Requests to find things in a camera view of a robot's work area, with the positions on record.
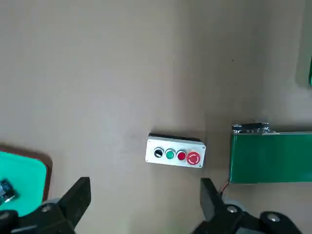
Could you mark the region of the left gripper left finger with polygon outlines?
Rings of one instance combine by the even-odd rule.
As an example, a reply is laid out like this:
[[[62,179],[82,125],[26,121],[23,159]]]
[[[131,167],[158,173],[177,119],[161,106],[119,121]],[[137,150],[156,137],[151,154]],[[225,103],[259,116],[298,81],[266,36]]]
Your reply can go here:
[[[91,183],[81,177],[56,202],[40,205],[19,217],[15,210],[0,213],[2,234],[74,234],[75,228],[91,203]]]

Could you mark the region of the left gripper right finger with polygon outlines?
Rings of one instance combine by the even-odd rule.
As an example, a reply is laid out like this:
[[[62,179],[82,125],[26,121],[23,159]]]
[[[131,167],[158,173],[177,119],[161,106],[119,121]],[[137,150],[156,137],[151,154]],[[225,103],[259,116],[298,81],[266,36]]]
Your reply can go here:
[[[257,218],[234,204],[226,204],[209,178],[200,180],[200,206],[205,219],[194,234],[300,234],[284,214],[265,211]]]

